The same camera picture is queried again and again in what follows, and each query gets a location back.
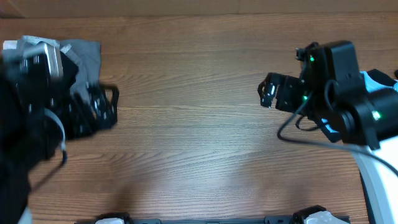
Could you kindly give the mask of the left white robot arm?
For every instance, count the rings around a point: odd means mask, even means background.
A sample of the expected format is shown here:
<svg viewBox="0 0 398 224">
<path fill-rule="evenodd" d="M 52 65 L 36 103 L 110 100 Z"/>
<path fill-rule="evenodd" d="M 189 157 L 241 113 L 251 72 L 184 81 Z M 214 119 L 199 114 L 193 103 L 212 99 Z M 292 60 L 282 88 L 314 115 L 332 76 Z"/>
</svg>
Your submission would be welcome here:
<svg viewBox="0 0 398 224">
<path fill-rule="evenodd" d="M 119 90 L 99 81 L 101 46 L 23 36 L 1 52 L 1 222 L 30 223 L 29 174 L 67 141 L 111 129 Z"/>
</svg>

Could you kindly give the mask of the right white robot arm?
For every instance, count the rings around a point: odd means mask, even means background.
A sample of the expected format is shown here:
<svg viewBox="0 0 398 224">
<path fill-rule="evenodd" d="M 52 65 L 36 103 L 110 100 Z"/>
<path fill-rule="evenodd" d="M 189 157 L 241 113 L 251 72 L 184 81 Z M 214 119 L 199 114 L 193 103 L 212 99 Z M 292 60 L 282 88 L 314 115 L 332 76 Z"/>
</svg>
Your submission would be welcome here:
<svg viewBox="0 0 398 224">
<path fill-rule="evenodd" d="M 316 146 L 348 151 L 364 188 L 371 223 L 397 222 L 397 81 L 359 69 L 354 44 L 316 42 L 296 50 L 298 77 L 267 74 L 257 89 L 263 107 L 307 118 L 326 136 Z"/>
</svg>

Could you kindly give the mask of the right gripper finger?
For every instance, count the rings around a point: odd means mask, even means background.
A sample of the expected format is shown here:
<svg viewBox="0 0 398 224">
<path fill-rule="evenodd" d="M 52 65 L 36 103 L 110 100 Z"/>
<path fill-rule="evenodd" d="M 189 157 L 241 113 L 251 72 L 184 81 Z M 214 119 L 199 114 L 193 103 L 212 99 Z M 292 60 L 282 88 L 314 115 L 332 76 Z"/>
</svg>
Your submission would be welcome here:
<svg viewBox="0 0 398 224">
<path fill-rule="evenodd" d="M 274 95 L 270 93 L 266 93 L 261 96 L 261 106 L 266 107 L 266 108 L 271 108 L 272 106 L 272 101 L 274 99 Z"/>
<path fill-rule="evenodd" d="M 257 92 L 259 95 L 274 95 L 279 85 L 279 74 L 268 73 L 266 78 L 258 85 Z"/>
</svg>

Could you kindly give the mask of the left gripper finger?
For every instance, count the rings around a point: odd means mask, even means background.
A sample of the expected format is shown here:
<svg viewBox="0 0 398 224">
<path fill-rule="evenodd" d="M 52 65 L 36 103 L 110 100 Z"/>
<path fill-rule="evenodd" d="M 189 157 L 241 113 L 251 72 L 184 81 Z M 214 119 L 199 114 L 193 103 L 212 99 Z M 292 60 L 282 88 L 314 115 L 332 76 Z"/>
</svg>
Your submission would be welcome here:
<svg viewBox="0 0 398 224">
<path fill-rule="evenodd" d="M 96 111 L 96 125 L 99 129 L 111 129 L 118 122 L 115 107 Z"/>
<path fill-rule="evenodd" d="M 119 100 L 119 89 L 116 85 L 99 84 L 100 90 L 103 92 L 104 98 L 110 106 L 116 108 Z"/>
</svg>

